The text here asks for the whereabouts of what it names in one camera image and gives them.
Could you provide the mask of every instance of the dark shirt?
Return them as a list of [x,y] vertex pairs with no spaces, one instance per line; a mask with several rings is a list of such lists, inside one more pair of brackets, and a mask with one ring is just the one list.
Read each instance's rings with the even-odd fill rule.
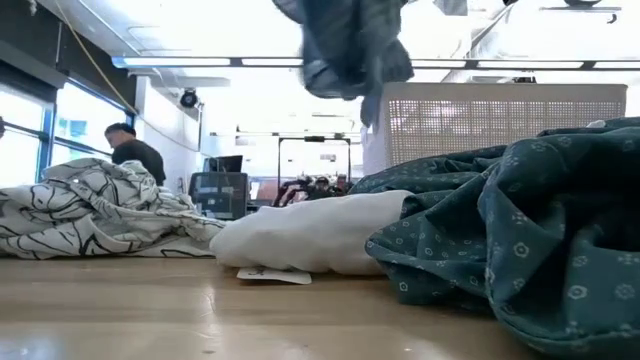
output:
[[120,165],[125,161],[138,160],[156,179],[158,186],[164,185],[166,176],[164,175],[164,162],[162,156],[156,149],[140,140],[127,141],[116,147],[111,155],[114,164]]

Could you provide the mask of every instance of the white wall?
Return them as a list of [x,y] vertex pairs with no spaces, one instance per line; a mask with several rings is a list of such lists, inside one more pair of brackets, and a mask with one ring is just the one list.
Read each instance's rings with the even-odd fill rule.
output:
[[140,111],[135,123],[138,139],[158,150],[164,160],[164,186],[186,192],[191,174],[202,167],[202,155],[196,151],[198,122],[151,87],[145,77],[138,78],[136,108]]

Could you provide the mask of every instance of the white fabric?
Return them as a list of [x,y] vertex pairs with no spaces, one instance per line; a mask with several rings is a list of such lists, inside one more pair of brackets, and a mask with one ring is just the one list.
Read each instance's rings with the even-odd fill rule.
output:
[[25,259],[211,256],[224,224],[158,188],[138,161],[74,160],[47,169],[41,184],[0,189],[0,254]]
[[380,274],[365,243],[376,230],[398,221],[409,195],[396,190],[263,207],[227,224],[211,248],[219,263],[231,267]]

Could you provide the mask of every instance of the window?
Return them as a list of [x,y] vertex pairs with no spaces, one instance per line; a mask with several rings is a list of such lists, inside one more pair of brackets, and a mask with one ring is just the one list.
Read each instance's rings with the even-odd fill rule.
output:
[[67,83],[58,91],[57,138],[109,153],[111,149],[104,138],[104,130],[113,123],[126,121],[127,115],[122,109],[76,85]]
[[42,128],[51,111],[47,109],[44,102],[0,85],[0,116],[6,127],[0,140],[0,188],[33,184],[46,166],[40,164],[46,150],[40,138],[46,138]]
[[38,172],[40,140],[8,127],[0,139],[0,188],[33,184]]
[[82,150],[76,150],[68,146],[54,144],[53,156],[51,158],[51,166],[60,165],[71,160],[84,159],[84,158],[98,158],[107,161],[111,161],[111,158],[101,153],[91,153]]
[[11,88],[0,86],[0,116],[27,129],[42,130],[44,106]]

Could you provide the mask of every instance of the cloth pile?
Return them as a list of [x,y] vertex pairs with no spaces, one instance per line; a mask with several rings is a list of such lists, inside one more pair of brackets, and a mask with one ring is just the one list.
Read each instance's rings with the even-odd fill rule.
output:
[[352,194],[414,194],[365,249],[404,304],[493,314],[550,355],[637,359],[638,125],[548,130],[365,177]]
[[228,224],[211,241],[211,249],[220,264],[232,267],[379,275],[382,270],[364,244],[374,231],[400,217],[409,195],[385,191],[262,207]]
[[212,256],[224,225],[158,188],[138,161],[74,160],[47,169],[40,184],[0,189],[0,255],[24,259]]

